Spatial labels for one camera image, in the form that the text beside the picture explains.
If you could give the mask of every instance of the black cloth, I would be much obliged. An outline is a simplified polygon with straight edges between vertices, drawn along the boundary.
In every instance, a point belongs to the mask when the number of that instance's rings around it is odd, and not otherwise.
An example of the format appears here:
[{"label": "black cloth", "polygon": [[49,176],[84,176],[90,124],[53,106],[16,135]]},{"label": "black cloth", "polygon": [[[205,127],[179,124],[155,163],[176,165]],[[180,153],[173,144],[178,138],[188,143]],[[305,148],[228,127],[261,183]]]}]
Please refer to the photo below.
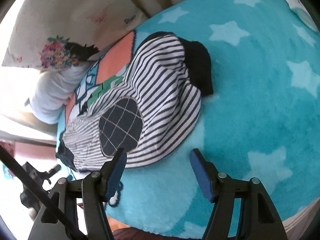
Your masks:
[{"label": "black cloth", "polygon": [[[157,37],[163,37],[172,32],[155,32],[150,34],[145,40],[138,46],[145,44],[147,41],[155,39]],[[211,77],[211,58],[206,47],[198,41],[187,41],[178,37],[179,41],[185,50],[185,60],[188,71],[190,83],[196,88],[199,88],[201,96],[205,97],[213,94],[212,77]]]},{"label": "black cloth", "polygon": [[63,134],[65,130],[60,134],[59,140],[60,140],[60,145],[58,147],[58,151],[56,153],[56,158],[60,159],[61,162],[66,165],[67,167],[71,168],[74,171],[77,171],[73,159],[75,158],[73,153],[65,146],[63,142]]},{"label": "black cloth", "polygon": [[126,152],[133,150],[138,145],[142,126],[136,101],[132,98],[120,99],[100,117],[99,137],[102,152],[114,156],[118,148],[123,148]]}]

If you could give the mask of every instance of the cushion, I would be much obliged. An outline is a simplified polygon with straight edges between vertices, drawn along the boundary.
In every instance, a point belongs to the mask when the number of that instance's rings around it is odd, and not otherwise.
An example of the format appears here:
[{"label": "cushion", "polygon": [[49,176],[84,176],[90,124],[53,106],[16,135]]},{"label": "cushion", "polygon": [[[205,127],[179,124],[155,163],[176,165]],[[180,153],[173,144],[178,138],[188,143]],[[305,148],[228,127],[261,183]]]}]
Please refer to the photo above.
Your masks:
[{"label": "cushion", "polygon": [[68,68],[146,19],[131,0],[25,0],[2,65]]},{"label": "cushion", "polygon": [[[157,31],[204,44],[215,95],[202,100],[195,128],[174,153],[124,171],[121,199],[108,216],[156,234],[201,238],[213,205],[191,168],[193,148],[235,179],[259,178],[282,220],[318,198],[319,33],[285,0],[186,0],[140,25],[136,43]],[[236,201],[231,236],[239,208]]]}]

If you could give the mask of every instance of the black rod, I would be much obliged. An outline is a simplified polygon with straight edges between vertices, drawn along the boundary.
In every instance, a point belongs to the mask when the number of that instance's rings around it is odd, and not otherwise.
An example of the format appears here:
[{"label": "black rod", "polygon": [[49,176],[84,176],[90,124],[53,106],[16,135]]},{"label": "black rod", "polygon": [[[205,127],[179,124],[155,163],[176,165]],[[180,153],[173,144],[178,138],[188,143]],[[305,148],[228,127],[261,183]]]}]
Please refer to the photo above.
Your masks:
[{"label": "black rod", "polygon": [[59,209],[59,207],[46,195],[45,191],[29,176],[20,164],[1,146],[0,160],[12,171],[21,182],[35,195],[41,203],[79,240],[88,240]]}]

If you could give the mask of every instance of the black object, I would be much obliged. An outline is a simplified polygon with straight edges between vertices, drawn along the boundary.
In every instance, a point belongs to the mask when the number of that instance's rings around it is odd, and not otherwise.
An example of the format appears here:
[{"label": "black object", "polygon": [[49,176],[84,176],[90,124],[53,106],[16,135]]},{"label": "black object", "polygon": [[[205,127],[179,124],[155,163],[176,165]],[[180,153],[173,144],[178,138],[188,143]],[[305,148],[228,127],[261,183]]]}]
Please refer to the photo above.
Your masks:
[{"label": "black object", "polygon": [[190,162],[202,194],[215,203],[203,240],[226,240],[235,198],[241,198],[240,219],[235,240],[287,240],[282,221],[259,179],[233,179],[206,162],[198,149]]},{"label": "black object", "polygon": [[[146,42],[170,34],[175,35],[172,32],[152,33],[141,42],[136,51]],[[208,50],[198,41],[187,41],[180,37],[178,39],[185,50],[184,63],[189,71],[190,83],[200,90],[202,97],[212,95],[211,58]]]},{"label": "black object", "polygon": [[0,160],[12,171],[21,182],[26,185],[29,190],[41,201],[41,203],[59,219],[59,221],[71,232],[73,232],[76,239],[85,240],[86,236],[74,225],[59,209],[54,201],[52,201],[43,190],[19,165],[19,163],[2,147],[0,146]]},{"label": "black object", "polygon": [[[19,164],[9,153],[2,152],[1,160],[21,179],[22,168],[16,167]],[[36,217],[29,240],[114,240],[103,202],[108,202],[115,195],[126,163],[127,154],[121,148],[112,161],[106,162],[100,171],[71,182],[65,178],[59,179],[49,197],[45,198],[39,196],[38,189],[34,189],[28,179],[21,179],[44,203]],[[198,149],[191,151],[190,163],[203,195],[211,203],[215,203],[203,240],[231,239],[228,238],[228,233],[235,198],[241,198],[241,211],[237,235],[233,239],[287,240],[276,208],[259,179],[232,179],[226,173],[218,172],[213,163],[206,162]],[[83,199],[87,237],[78,233],[76,198]],[[59,212],[52,206],[59,207]]]},{"label": "black object", "polygon": [[99,49],[94,45],[87,47],[87,44],[82,46],[76,42],[68,42],[65,49],[70,50],[70,54],[80,61],[87,61],[89,57],[99,52]]},{"label": "black object", "polygon": [[77,171],[76,166],[75,166],[75,164],[73,162],[75,156],[67,148],[67,146],[64,144],[64,141],[62,139],[65,131],[66,130],[64,130],[59,136],[60,144],[59,144],[59,147],[58,147],[58,151],[56,153],[56,158],[60,159],[61,162],[64,165],[66,165],[67,167],[71,168],[73,171]]},{"label": "black object", "polygon": [[0,239],[1,240],[17,240],[0,216]]},{"label": "black object", "polygon": [[120,99],[99,119],[102,153],[110,158],[119,148],[124,148],[126,152],[135,149],[142,127],[141,113],[136,101],[133,98]]},{"label": "black object", "polygon": [[[100,171],[95,171],[81,180],[68,182],[58,180],[49,197],[76,226],[76,198],[83,199],[84,215],[89,240],[113,240],[102,202],[108,202],[116,193],[120,178],[127,163],[127,154],[118,150],[112,161],[106,162]],[[64,225],[42,206],[31,230],[29,240],[78,239]]]},{"label": "black object", "polygon": [[310,225],[299,240],[319,240],[320,239],[320,209],[311,221]]},{"label": "black object", "polygon": [[[40,187],[42,187],[43,182],[45,180],[47,180],[49,184],[51,184],[50,178],[61,169],[61,166],[57,165],[49,172],[39,172],[28,162],[26,162],[22,167]],[[20,200],[25,207],[34,208],[36,214],[39,213],[42,205],[41,202],[31,193],[31,191],[24,184],[23,192],[20,195]]]}]

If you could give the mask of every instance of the screw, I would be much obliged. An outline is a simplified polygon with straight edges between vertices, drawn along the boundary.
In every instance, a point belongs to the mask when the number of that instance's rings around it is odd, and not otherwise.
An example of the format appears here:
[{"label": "screw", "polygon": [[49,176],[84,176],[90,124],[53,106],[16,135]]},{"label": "screw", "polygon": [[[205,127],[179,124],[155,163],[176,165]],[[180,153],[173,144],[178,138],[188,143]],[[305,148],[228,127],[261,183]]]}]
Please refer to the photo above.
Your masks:
[{"label": "screw", "polygon": [[61,179],[58,180],[58,183],[59,184],[64,184],[66,181],[67,181],[66,178],[61,178]]},{"label": "screw", "polygon": [[100,172],[98,171],[94,171],[93,173],[91,173],[91,177],[93,178],[99,177],[99,175],[100,175]]},{"label": "screw", "polygon": [[223,172],[223,171],[220,171],[220,172],[218,173],[218,177],[221,178],[221,179],[224,179],[224,178],[227,177],[227,174],[226,174],[225,172]]},{"label": "screw", "polygon": [[252,178],[252,183],[253,184],[259,184],[260,180],[258,178]]}]

